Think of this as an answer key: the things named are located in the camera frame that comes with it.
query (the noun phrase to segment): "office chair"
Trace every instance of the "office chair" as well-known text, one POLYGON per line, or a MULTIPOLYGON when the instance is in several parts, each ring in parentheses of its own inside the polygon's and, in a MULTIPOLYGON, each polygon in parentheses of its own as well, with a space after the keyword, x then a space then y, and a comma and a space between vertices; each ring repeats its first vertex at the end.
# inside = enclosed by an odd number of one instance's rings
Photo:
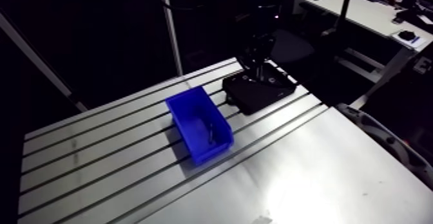
POLYGON ((345 0, 342 15, 332 28, 320 32, 314 38, 306 39, 296 33, 292 23, 294 0, 282 0, 278 29, 271 52, 271 59, 292 75, 300 84, 315 79, 328 64, 334 62, 334 56, 345 48, 343 40, 345 14, 349 0, 345 0))
POLYGON ((294 0, 282 0, 276 39, 271 59, 298 81, 309 80, 316 68, 317 49, 304 37, 295 33, 292 22, 294 0))

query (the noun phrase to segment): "white desk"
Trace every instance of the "white desk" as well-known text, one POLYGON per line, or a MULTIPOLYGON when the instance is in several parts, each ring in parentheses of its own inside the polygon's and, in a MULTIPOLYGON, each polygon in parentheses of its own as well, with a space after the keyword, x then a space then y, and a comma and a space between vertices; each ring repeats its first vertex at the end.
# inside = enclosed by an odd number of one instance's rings
POLYGON ((27 134, 18 224, 433 222, 432 192, 304 87, 251 116, 227 105, 222 79, 240 70, 229 59, 27 134), (235 143, 195 167, 164 99, 200 85, 235 143))
MULTIPOLYGON (((343 6, 343 0, 302 0, 313 6, 321 8, 326 12, 334 15, 340 15, 343 6)), ((339 59, 338 62, 352 71, 360 74, 361 76, 369 79, 375 85, 361 96, 357 101, 352 103, 352 107, 361 107, 369 96, 371 96, 377 89, 386 84, 393 76, 398 74, 401 69, 408 63, 413 56, 423 51, 431 42, 433 42, 433 35, 414 26, 410 23, 404 22, 399 25, 392 23, 398 11, 392 6, 383 5, 381 3, 373 3, 368 0, 350 0, 347 10, 346 19, 354 24, 361 26, 373 33, 376 33, 384 38, 389 38, 393 33, 400 30, 408 30, 414 32, 416 35, 426 39, 426 42, 418 48, 410 49, 406 46, 401 46, 401 50, 385 65, 377 62, 359 52, 352 49, 346 52, 353 54, 355 57, 365 61, 366 63, 376 67, 373 72, 368 72, 359 66, 349 62, 345 59, 339 59)))
MULTIPOLYGON (((340 15, 343 6, 343 0, 302 0, 321 8, 335 15, 340 15)), ((392 6, 383 5, 381 3, 372 3, 368 0, 351 0, 347 10, 347 20, 357 24, 365 29, 368 29, 382 37, 390 37, 393 33, 400 30, 408 30, 415 32, 416 35, 425 38, 427 41, 415 50, 421 52, 431 42, 433 35, 404 22, 396 25, 391 21, 395 18, 398 11, 392 6)))

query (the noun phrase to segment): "aluminum table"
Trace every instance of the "aluminum table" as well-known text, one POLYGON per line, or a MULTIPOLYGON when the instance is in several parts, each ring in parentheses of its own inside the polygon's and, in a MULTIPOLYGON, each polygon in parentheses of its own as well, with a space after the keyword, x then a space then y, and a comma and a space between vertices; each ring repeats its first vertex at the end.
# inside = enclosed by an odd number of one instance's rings
POLYGON ((28 133, 18 223, 433 223, 431 191, 303 86, 251 116, 227 105, 222 79, 240 70, 229 59, 28 133), (195 86, 235 138, 200 167, 164 102, 195 86))

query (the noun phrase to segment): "computer mouse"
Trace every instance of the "computer mouse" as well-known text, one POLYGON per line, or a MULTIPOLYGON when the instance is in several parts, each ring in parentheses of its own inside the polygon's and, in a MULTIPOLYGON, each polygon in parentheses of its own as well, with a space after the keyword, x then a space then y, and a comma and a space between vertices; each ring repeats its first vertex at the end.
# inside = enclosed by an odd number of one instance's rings
POLYGON ((398 36, 401 39, 404 39, 406 41, 410 41, 410 40, 414 40, 415 38, 415 33, 414 32, 410 32, 410 31, 402 31, 398 34, 398 36))

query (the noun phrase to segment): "blue plastic bin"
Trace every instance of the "blue plastic bin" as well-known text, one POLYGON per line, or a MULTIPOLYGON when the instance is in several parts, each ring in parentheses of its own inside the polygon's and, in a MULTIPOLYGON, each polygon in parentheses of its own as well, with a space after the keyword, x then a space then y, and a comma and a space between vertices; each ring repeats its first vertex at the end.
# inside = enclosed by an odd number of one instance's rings
POLYGON ((166 103, 196 165, 233 145, 230 125, 202 87, 169 97, 166 103))

